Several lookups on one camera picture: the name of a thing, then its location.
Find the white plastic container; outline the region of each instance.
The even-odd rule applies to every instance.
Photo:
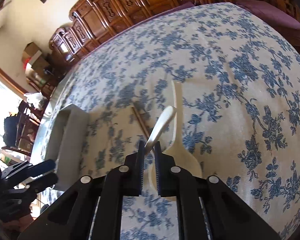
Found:
[[[47,145],[45,160],[56,162],[58,183],[55,190],[66,191],[79,179],[82,144],[89,114],[70,104],[61,109],[55,119]]]

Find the blue floral tablecloth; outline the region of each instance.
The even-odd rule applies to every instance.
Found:
[[[153,127],[173,105],[171,80],[183,83],[183,143],[204,178],[219,176],[287,239],[300,223],[300,55],[230,3],[159,17],[77,64],[54,116],[69,103],[90,113],[81,174],[103,176],[137,151],[144,138],[130,107]],[[163,149],[172,126],[160,138]],[[124,198],[122,240],[178,238],[176,203],[148,185],[152,161],[142,196]]]

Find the metal screw head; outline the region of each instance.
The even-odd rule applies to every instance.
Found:
[[[219,182],[219,179],[218,179],[218,177],[216,177],[216,176],[211,176],[211,177],[209,177],[209,181],[210,181],[211,183],[218,183],[218,182]]]
[[[173,166],[170,170],[173,173],[179,173],[181,171],[181,169],[178,166]]]
[[[119,171],[121,171],[121,172],[127,172],[128,170],[129,170],[129,167],[126,165],[123,165],[119,168]]]
[[[91,180],[91,178],[89,177],[89,176],[83,176],[81,179],[80,179],[80,181],[81,181],[81,183],[89,183],[90,182],[90,180]]]

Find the cardboard box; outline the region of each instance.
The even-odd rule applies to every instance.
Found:
[[[42,84],[44,84],[46,81],[50,81],[51,85],[57,85],[54,84],[52,80],[50,80],[50,76],[44,73],[44,69],[48,67],[50,64],[42,57],[42,52],[37,51],[32,57],[31,60],[27,63],[26,66],[26,76],[34,80],[42,80]]]
[[[36,54],[38,50],[42,52],[42,50],[34,42],[29,43],[22,53],[22,62],[25,63],[25,61]]]

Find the plastic bag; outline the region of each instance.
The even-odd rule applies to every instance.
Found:
[[[27,98],[27,102],[30,104],[33,104],[34,108],[37,108],[39,110],[43,109],[43,106],[48,101],[47,98],[45,98],[41,93],[26,93],[24,96]]]

